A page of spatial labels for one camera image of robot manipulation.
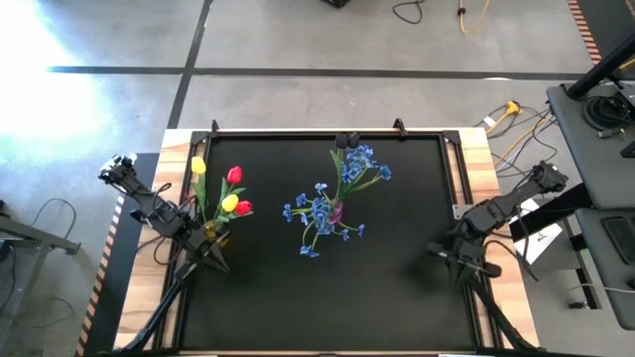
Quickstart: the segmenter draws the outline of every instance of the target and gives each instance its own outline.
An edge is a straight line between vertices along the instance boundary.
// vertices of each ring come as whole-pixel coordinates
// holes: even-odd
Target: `white paper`
[[[494,124],[496,124],[496,120],[492,119],[489,115],[485,117],[485,119],[483,119],[483,121],[485,122],[485,124],[487,124],[490,128],[494,126]]]
[[[533,199],[528,199],[520,204],[521,207],[521,217],[535,211],[540,206]],[[515,216],[511,219],[511,222],[514,222],[518,219],[518,216]],[[540,257],[541,254],[549,247],[552,242],[558,237],[558,235],[563,231],[558,224],[554,223],[550,226],[543,228],[540,232],[536,232],[529,236],[529,250],[527,251],[527,262],[529,264],[534,264],[536,259]],[[525,241],[526,239],[521,239],[518,242],[514,243],[514,247],[516,247],[516,251],[521,256],[525,251]]]

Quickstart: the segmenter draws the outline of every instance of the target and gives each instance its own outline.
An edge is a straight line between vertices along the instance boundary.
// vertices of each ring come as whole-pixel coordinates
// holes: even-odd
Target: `vase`
[[[344,214],[344,202],[338,199],[333,201],[333,212],[328,217],[328,223],[335,224],[341,220],[341,216]]]

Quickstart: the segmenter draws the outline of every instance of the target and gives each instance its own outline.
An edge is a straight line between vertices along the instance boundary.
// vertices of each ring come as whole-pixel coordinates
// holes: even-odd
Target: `gray floor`
[[[454,2],[428,0],[419,26],[395,18],[391,7],[398,2],[351,0],[337,11],[318,0],[215,0],[196,65],[555,73],[582,72],[591,66],[566,0],[492,0],[483,29],[473,36],[459,33]],[[68,199],[78,211],[69,239],[82,242],[76,256],[57,251],[49,255],[17,322],[2,315],[0,334],[12,325],[4,334],[6,351],[16,356],[73,353],[116,197],[112,188],[97,180],[98,170],[115,153],[159,150],[181,80],[179,75],[45,73],[42,68],[182,67],[202,4],[9,0],[0,5],[5,53],[17,54],[0,59],[15,69],[4,76],[11,91],[5,94],[0,125],[0,198],[24,222],[31,222],[50,197]],[[473,16],[468,24],[482,4],[469,2]],[[9,20],[15,27],[3,28]],[[24,40],[12,34],[24,34]],[[368,127],[389,126],[397,117],[407,126],[471,126],[511,99],[543,110],[545,89],[557,84],[196,75],[179,127],[207,128],[212,119],[225,128]],[[492,140],[492,151],[502,154],[535,123],[529,121]],[[558,149],[552,162],[571,177],[571,184],[579,182],[558,127],[540,138]],[[550,154],[550,149],[532,143],[517,166],[526,170]],[[502,190],[509,190],[518,178],[501,178]],[[39,227],[64,234],[70,219],[67,209],[52,205],[43,216]],[[18,256],[18,266],[27,264],[27,258]],[[5,274],[6,264],[0,268]],[[563,300],[569,298],[563,287],[573,284],[571,275],[552,273],[537,285],[527,285],[543,346],[570,353],[629,355],[635,335],[619,329],[608,303],[598,311],[563,308]],[[4,284],[0,299],[7,293]],[[30,327],[68,314],[54,298],[68,300],[74,317],[47,328]]]

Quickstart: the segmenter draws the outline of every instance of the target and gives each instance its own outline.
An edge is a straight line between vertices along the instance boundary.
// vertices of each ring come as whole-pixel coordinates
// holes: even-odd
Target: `orange striped edge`
[[[584,20],[584,15],[579,9],[577,0],[568,0],[567,3],[569,4],[569,9],[571,10],[571,14],[573,15],[573,19],[575,20],[575,25],[577,26],[579,33],[582,35],[582,40],[584,41],[584,45],[586,46],[586,51],[591,57],[591,62],[593,62],[593,64],[598,64],[602,60],[602,56],[597,50],[597,45],[595,44],[593,35],[591,34],[588,25],[586,24],[586,20]]]
[[[108,229],[108,235],[106,236],[106,244],[103,247],[103,254],[99,261],[99,268],[97,269],[97,275],[95,277],[95,284],[90,292],[90,301],[88,302],[88,308],[86,309],[86,315],[83,318],[83,324],[81,325],[81,332],[79,333],[79,340],[75,347],[75,357],[83,356],[84,348],[88,342],[88,333],[90,332],[90,326],[92,325],[92,319],[95,316],[95,309],[97,308],[97,302],[99,301],[99,293],[101,293],[101,285],[106,277],[106,269],[108,268],[108,260],[110,259],[110,252],[112,245],[114,244],[115,233],[117,233],[117,224],[119,223],[119,215],[123,207],[123,196],[117,197],[117,204],[115,205],[115,212],[112,215],[110,221],[110,228]]]

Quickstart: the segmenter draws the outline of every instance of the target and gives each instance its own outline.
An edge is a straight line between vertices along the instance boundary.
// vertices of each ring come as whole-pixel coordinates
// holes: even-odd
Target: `table leg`
[[[536,233],[548,225],[572,215],[576,209],[584,207],[591,207],[591,199],[584,183],[580,183],[537,210],[524,215],[523,223],[527,232],[519,221],[510,224],[509,228],[514,240],[517,240],[528,233],[530,235]]]

